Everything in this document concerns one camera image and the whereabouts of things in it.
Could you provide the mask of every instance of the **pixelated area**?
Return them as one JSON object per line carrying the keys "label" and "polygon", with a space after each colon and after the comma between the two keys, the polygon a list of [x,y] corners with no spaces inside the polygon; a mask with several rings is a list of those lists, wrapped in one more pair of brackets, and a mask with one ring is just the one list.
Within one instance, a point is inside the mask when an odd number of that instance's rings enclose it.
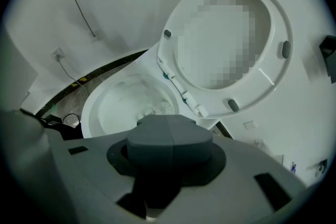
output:
{"label": "pixelated area", "polygon": [[221,89],[254,66],[270,33],[260,0],[195,0],[197,9],[178,31],[177,64],[191,83]]}

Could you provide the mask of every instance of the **toilet hinge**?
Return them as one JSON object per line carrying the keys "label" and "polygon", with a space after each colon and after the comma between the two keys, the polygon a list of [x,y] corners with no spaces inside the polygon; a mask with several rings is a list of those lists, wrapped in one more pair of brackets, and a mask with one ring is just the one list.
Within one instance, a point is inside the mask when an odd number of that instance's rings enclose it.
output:
{"label": "toilet hinge", "polygon": [[194,114],[196,116],[202,116],[204,118],[206,118],[208,116],[208,113],[205,110],[205,108],[202,105],[197,104],[197,102],[191,96],[191,94],[189,92],[185,92],[182,95],[182,98],[183,98],[183,100],[185,100],[185,102],[187,103],[187,105],[189,106],[191,111],[194,112]]}
{"label": "toilet hinge", "polygon": [[174,72],[168,67],[167,63],[165,61],[162,61],[160,58],[158,58],[158,64],[162,71],[166,74],[166,76],[171,80],[175,77]]}
{"label": "toilet hinge", "polygon": [[180,82],[176,79],[174,72],[168,67],[165,60],[161,60],[160,58],[157,59],[158,64],[161,70],[165,73],[165,75],[170,79],[170,81],[175,85],[177,90],[180,92],[183,100],[189,106],[191,111],[196,116],[202,116],[206,118],[208,116],[207,111],[202,105],[196,103],[195,99],[191,96],[191,94],[183,88]]}

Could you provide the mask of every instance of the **toilet seat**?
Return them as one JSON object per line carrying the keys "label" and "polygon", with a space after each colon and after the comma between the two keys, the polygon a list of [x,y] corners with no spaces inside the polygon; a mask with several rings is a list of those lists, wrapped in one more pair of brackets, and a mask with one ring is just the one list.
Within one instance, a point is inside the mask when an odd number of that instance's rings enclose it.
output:
{"label": "toilet seat", "polygon": [[181,0],[163,29],[157,62],[197,117],[218,119],[274,91],[291,52],[291,27],[275,0]]}

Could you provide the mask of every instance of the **toilet bowl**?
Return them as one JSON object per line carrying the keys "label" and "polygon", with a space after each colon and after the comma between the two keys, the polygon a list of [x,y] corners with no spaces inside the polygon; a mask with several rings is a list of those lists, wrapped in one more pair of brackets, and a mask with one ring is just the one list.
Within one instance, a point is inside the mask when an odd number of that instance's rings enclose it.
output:
{"label": "toilet bowl", "polygon": [[182,114],[210,129],[274,91],[292,43],[275,0],[181,0],[160,41],[90,95],[83,135],[130,130],[148,114]]}

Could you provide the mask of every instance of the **floor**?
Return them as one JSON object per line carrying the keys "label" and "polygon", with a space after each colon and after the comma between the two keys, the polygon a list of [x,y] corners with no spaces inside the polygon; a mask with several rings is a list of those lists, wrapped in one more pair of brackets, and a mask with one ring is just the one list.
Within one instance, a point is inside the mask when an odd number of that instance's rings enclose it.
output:
{"label": "floor", "polygon": [[[107,78],[117,73],[119,70],[123,69],[130,63],[131,62],[125,63],[117,68],[105,72],[104,74],[84,84],[83,87],[85,87],[88,93],[91,94],[94,91],[94,89],[98,87],[103,81],[105,81]],[[42,118],[45,118],[48,115],[54,115],[64,120],[64,124],[69,125],[71,127],[76,127],[79,124],[76,115],[78,115],[79,118],[81,119],[82,110],[87,98],[88,96],[85,93],[85,90],[82,87],[79,87],[77,90],[73,91],[72,93],[68,94],[63,99],[61,99],[58,103],[52,105],[51,109],[48,110],[43,115]],[[216,135],[223,136],[216,126],[214,126],[210,131]]]}

